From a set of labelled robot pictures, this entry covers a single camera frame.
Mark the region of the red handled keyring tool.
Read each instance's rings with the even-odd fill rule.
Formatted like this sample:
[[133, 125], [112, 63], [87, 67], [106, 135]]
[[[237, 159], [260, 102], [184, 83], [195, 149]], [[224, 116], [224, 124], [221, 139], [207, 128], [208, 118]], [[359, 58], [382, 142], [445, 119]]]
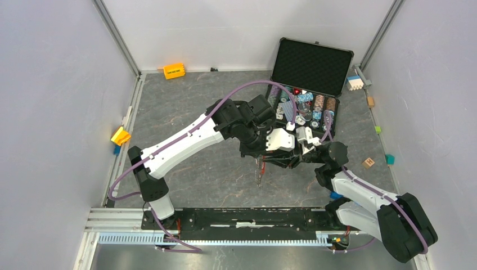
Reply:
[[263, 156], [256, 158], [256, 185], [262, 187], [262, 178], [265, 172], [265, 163], [263, 162]]

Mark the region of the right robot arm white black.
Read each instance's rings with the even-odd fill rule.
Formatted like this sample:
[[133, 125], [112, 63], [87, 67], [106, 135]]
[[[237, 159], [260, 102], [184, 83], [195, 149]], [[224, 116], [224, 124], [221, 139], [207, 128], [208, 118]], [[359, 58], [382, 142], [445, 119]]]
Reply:
[[346, 168], [348, 148], [341, 142], [316, 146], [303, 161], [318, 163], [318, 183], [340, 199], [328, 204], [326, 225], [338, 230], [342, 226], [357, 228], [381, 241], [397, 261], [407, 263], [426, 254], [438, 241], [438, 235], [418, 198], [378, 188]]

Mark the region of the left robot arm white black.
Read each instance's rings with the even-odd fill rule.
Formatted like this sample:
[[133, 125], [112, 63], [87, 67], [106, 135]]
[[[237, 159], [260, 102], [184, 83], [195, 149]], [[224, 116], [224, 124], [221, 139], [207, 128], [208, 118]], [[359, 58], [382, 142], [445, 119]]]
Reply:
[[249, 102], [219, 100], [192, 124], [149, 148], [133, 146], [128, 156], [144, 202], [155, 213], [155, 222], [172, 228], [177, 215], [164, 179], [176, 165], [197, 152], [229, 138], [240, 141], [242, 156], [265, 152], [265, 131], [275, 122], [275, 111], [262, 95]]

